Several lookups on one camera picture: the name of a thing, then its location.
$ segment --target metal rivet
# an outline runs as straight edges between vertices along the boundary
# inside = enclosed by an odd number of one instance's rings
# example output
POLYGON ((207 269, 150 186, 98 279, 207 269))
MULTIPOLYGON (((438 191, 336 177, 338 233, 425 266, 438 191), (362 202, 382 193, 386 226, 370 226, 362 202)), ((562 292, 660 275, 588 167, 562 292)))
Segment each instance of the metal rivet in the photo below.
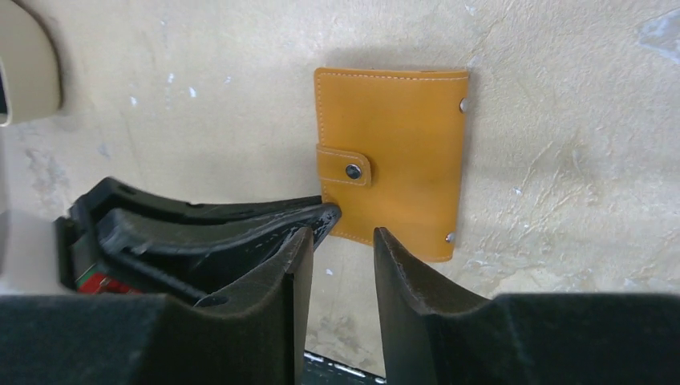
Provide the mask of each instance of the metal rivet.
POLYGON ((345 168, 345 173, 350 179, 359 179, 361 178, 362 174, 361 169, 356 164, 350 164, 347 166, 345 168))
POLYGON ((468 111, 467 109, 468 109, 469 107, 470 107, 470 101, 469 101, 469 100, 463 99, 463 100, 460 101, 460 111, 461 111, 463 114, 464 114, 465 112, 468 111))

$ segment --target wallet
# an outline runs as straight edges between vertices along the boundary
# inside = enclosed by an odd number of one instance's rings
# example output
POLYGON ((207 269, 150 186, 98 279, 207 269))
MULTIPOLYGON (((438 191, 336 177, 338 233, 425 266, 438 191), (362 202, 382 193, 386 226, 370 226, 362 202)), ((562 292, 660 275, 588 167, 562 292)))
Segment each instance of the wallet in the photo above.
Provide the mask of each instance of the wallet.
POLYGON ((373 244, 388 228, 423 261, 453 254, 466 71, 319 68, 314 73, 322 199, 331 235, 373 244))

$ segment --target yellow leather wallet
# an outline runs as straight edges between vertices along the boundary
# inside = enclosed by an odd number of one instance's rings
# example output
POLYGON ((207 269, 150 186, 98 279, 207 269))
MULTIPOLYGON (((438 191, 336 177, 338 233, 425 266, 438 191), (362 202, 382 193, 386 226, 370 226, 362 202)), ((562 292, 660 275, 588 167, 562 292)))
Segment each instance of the yellow leather wallet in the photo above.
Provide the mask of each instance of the yellow leather wallet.
POLYGON ((388 228, 423 261, 453 253, 466 71, 314 73, 318 174, 342 218, 331 234, 373 245, 388 228))

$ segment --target stitching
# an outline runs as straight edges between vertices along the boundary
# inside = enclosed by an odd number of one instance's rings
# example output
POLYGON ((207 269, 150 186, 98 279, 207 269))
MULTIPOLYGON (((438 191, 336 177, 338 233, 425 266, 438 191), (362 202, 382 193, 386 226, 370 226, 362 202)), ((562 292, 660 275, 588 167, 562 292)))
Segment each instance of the stitching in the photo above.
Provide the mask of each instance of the stitching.
POLYGON ((326 72, 323 74, 319 74, 319 78, 322 76, 329 75, 329 76, 349 76, 351 78, 374 78, 374 79, 397 79, 397 80, 425 80, 425 81, 451 81, 451 80, 461 80, 461 79, 467 79, 467 76, 463 76, 461 78, 407 78, 407 77, 401 77, 401 76, 384 76, 384 75, 363 75, 363 74, 340 74, 337 72, 326 72))
POLYGON ((338 180, 338 179, 330 179, 330 178, 321 178, 319 177, 320 180, 328 180, 332 182, 338 182, 338 183, 347 183, 347 184, 353 184, 355 186, 365 186, 366 185, 366 180, 363 181, 363 183, 355 183, 355 182, 348 182, 346 180, 338 180))
POLYGON ((343 155, 343 154, 337 154, 335 152, 326 152, 326 151, 319 150, 319 149, 317 149, 317 151, 320 152, 321 154, 332 155, 332 156, 342 156, 343 158, 350 158, 350 159, 358 160, 358 162, 361 163, 362 166, 366 166, 363 163, 363 159, 356 156, 356 155, 343 155))

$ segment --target textured plaster wall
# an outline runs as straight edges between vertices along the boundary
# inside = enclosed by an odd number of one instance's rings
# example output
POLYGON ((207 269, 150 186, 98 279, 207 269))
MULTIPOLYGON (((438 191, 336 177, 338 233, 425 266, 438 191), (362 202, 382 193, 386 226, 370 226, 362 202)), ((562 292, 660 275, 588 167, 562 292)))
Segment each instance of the textured plaster wall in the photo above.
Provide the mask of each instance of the textured plaster wall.
MULTIPOLYGON (((5 263, 7 290, 56 290, 34 239, 106 175, 190 201, 318 194, 312 72, 334 66, 470 69, 448 277, 680 292, 677 0, 21 4, 55 41, 65 104, 2 131, 6 260, 42 266, 14 267, 41 274, 28 285, 5 263)), ((307 346, 381 372, 371 253, 317 251, 307 346)))

